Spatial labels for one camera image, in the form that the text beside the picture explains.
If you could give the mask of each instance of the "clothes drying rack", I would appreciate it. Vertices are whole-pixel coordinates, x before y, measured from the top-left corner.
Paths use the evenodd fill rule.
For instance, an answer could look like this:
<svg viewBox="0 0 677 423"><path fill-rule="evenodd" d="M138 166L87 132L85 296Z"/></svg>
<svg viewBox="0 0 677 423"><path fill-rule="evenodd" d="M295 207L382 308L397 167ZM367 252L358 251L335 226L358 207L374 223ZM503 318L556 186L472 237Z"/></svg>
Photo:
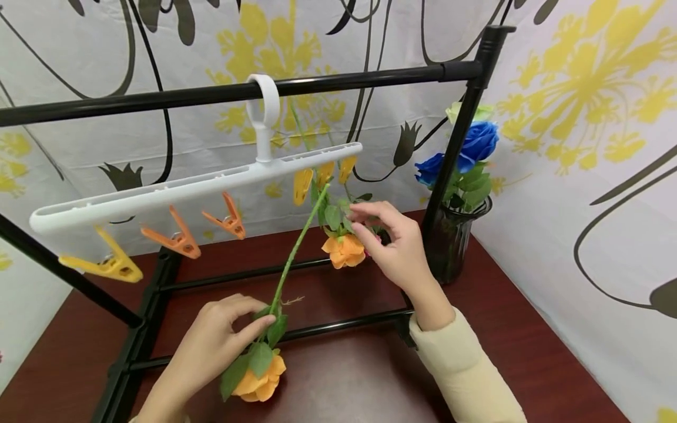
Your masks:
<svg viewBox="0 0 677 423"><path fill-rule="evenodd" d="M280 96L286 96L434 81L468 81L463 103L439 172L438 183L431 194L421 224L425 243L433 230L433 224L447 188L448 182L446 181L449 181L452 174L466 132L472 123L482 93L489 84L505 38L508 33L514 31L515 28L511 26L487 26L479 41L475 59L471 61L450 61L418 68L286 79L276 81L276 85ZM0 109L0 127L161 110L163 108L236 102L261 98L261 96L262 93L257 84L242 83L4 108ZM104 394L91 420L94 423L126 422L136 399L144 370L161 368L169 363L171 356L151 358L150 355L165 316L167 303L173 292L281 273L284 267L281 264L275 267L175 283L182 256L162 247L158 253L156 268L150 284L144 290L141 306L135 313L93 282L90 282L78 271L59 264L54 253L2 215L0 215L0 236L129 327L129 333L120 355L109 369ZM329 263L329 259L302 261L293 263L291 269L306 269ZM406 295L404 295L404 299L406 307L403 309L291 330L285 334L281 342L385 321L395 321L400 336L408 345L413 347L413 342L408 336L407 326L407 316L413 310Z"/></svg>

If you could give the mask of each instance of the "flower stem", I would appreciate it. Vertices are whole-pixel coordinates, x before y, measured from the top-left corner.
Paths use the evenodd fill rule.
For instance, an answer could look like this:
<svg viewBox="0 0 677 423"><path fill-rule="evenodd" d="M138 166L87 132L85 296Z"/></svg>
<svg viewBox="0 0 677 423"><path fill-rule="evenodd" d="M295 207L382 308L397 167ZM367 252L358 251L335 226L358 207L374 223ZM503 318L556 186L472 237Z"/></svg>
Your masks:
<svg viewBox="0 0 677 423"><path fill-rule="evenodd" d="M292 248L291 254L289 254L287 263L284 265L284 270L282 271L282 276L280 276L280 282L278 282L278 289L275 291L273 302L270 303L270 311L268 312L268 314L278 315L278 303L280 302L280 297L282 296L282 286L284 285L284 280L287 278L287 273L289 273L289 268L292 266L292 261L294 260L294 256L296 256L296 253L299 250L299 246L301 245L301 241L303 241L305 233L308 232L308 228L310 228L310 225L313 223L313 218L318 213L318 209L320 208L320 204L322 204L322 201L324 200L324 196L327 195L328 188L329 184L326 183L324 185L324 188L322 188L322 191L320 192L318 200L313 205L313 210L310 212L310 216L308 216L308 220L305 222L305 226L301 230L301 234L299 235L297 243L294 245L294 248Z"/></svg>

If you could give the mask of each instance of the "blue rose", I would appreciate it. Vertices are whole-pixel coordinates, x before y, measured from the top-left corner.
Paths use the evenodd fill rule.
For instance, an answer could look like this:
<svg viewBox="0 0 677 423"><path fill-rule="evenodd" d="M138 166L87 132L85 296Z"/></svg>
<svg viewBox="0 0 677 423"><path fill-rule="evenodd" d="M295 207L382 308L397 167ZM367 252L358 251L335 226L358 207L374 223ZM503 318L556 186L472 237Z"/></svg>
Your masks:
<svg viewBox="0 0 677 423"><path fill-rule="evenodd" d="M498 126L495 123L473 122L466 134L465 141L463 141L461 154L459 154L456 162L458 171L466 173L475 166L476 162L486 160L496 149L497 142Z"/></svg>
<svg viewBox="0 0 677 423"><path fill-rule="evenodd" d="M432 189L433 186L435 186L435 181L437 180L437 175L439 174L439 169L442 167L443 161L444 154L437 153L423 163L414 163L414 166L416 166L420 173L420 175L416 176L416 180L427 186L429 189Z"/></svg>

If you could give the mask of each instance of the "hanger hook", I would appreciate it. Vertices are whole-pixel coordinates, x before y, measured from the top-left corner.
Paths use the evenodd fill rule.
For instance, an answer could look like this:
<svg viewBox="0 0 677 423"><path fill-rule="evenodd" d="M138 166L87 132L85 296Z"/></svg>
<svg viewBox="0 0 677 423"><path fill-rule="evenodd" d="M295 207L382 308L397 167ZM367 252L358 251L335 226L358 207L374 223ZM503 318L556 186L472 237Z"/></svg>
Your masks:
<svg viewBox="0 0 677 423"><path fill-rule="evenodd" d="M256 133L256 161L266 163L272 160L270 140L273 137L273 125L280 117L280 94L275 81L264 74L251 74L247 82L256 82L263 93L263 113L259 110L258 100L247 100L246 110Z"/></svg>

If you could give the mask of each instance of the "left hand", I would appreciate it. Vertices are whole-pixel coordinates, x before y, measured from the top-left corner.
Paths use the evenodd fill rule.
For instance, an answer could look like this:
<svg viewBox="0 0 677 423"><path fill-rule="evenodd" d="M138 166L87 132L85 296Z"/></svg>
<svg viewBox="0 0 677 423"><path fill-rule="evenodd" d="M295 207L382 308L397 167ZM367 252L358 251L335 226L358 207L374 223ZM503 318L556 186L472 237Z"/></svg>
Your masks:
<svg viewBox="0 0 677 423"><path fill-rule="evenodd" d="M182 408L190 397L220 375L247 345L275 322L275 316L261 317L238 333L233 331L232 324L239 317L265 307L261 301L241 294L203 306L148 395L139 413L139 423L169 421L159 418L156 412L147 411L146 415L144 412L149 409L176 412L177 407Z"/></svg>

